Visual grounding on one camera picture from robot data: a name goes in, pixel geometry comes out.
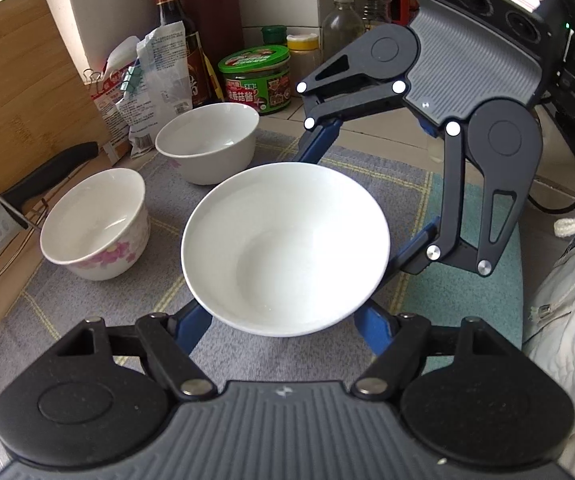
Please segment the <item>yellow lid spice jar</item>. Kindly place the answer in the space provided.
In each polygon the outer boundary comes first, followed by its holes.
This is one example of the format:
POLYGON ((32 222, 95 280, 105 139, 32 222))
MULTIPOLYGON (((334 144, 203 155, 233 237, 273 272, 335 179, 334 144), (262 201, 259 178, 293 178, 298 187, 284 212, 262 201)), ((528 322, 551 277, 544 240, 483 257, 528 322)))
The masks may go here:
POLYGON ((298 84, 321 64, 319 35, 316 32, 286 37, 289 49, 289 76, 292 94, 298 96, 298 84))

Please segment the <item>bamboo cutting board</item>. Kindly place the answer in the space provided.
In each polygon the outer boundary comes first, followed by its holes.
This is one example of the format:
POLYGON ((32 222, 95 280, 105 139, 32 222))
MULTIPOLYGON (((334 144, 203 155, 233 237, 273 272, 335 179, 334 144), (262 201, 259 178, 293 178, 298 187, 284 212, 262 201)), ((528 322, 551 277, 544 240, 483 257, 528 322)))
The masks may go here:
POLYGON ((70 146, 109 141, 46 0, 0 1, 0 193, 70 146))

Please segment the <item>green lid sauce jar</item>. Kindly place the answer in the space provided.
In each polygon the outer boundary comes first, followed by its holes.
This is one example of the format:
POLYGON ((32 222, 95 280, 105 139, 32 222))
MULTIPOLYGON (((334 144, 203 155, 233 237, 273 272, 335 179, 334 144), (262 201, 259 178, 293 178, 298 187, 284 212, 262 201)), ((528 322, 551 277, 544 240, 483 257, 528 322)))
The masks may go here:
POLYGON ((245 49, 223 58, 218 68, 230 102, 253 107, 260 115, 278 112, 291 103, 287 47, 269 44, 245 49))

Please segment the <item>plain white bowl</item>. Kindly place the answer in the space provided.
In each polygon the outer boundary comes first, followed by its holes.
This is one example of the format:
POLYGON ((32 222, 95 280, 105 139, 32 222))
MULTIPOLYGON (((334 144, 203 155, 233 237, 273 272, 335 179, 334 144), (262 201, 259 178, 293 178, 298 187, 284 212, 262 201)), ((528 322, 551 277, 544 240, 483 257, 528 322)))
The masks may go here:
POLYGON ((216 103, 177 116, 158 133, 155 148, 180 177, 214 185, 250 166, 260 115, 241 103, 216 103))

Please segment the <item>santoku kitchen knife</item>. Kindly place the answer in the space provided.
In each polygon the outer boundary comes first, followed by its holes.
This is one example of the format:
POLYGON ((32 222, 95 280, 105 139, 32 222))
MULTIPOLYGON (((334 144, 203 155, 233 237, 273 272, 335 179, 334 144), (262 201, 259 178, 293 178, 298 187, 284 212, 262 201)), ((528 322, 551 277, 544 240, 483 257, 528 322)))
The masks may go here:
POLYGON ((6 192, 0 194, 13 206, 24 206, 35 197, 42 197, 61 183, 75 169, 99 155, 97 142, 85 142, 67 148, 44 162, 6 192))

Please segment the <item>red printed snack bag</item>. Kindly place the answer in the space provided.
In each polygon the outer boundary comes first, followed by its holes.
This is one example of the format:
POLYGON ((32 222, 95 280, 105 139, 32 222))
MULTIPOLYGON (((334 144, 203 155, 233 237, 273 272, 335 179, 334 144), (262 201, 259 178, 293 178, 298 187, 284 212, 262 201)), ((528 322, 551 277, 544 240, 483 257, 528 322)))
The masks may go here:
POLYGON ((116 165, 130 148, 129 126, 117 108, 117 103, 124 96, 120 85, 127 70, 128 66, 124 66, 107 75, 91 68, 84 70, 84 83, 110 133, 110 140, 103 144, 103 151, 112 165, 116 165))

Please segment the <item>red cap clear bottle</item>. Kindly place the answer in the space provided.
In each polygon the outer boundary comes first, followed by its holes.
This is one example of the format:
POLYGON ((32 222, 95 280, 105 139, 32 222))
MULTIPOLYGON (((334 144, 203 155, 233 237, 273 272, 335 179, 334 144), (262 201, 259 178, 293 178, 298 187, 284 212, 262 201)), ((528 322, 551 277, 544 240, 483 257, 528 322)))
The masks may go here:
POLYGON ((365 32, 353 0, 334 0, 335 8, 322 24, 322 59, 327 61, 365 32))

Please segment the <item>dark knife block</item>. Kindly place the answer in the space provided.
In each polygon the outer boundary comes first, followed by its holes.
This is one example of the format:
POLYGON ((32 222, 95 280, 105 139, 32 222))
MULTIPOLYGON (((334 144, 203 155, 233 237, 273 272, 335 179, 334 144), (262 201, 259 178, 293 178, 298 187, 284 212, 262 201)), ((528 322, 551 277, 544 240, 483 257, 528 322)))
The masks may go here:
POLYGON ((200 33, 207 58, 215 68, 244 48, 239 0, 180 0, 200 33))

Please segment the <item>crumpled white food bag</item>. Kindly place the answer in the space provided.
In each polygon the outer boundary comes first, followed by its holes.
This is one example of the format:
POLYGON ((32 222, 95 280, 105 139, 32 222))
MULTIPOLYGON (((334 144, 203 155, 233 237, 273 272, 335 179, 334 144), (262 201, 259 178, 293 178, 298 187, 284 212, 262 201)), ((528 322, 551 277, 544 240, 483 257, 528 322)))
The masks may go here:
POLYGON ((111 52, 102 75, 124 66, 124 96, 117 108, 129 126, 127 154, 138 158, 153 150, 161 128, 193 108, 184 24, 126 38, 111 52))

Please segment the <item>white bowl pink flowers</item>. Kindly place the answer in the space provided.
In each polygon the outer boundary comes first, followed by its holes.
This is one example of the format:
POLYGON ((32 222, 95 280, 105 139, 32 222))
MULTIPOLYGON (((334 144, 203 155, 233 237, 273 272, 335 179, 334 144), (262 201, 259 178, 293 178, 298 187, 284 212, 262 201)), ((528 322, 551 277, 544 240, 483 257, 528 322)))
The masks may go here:
POLYGON ((109 281, 142 256, 150 240, 146 182, 137 171, 113 168, 71 188, 41 227, 44 257, 88 281, 109 281))

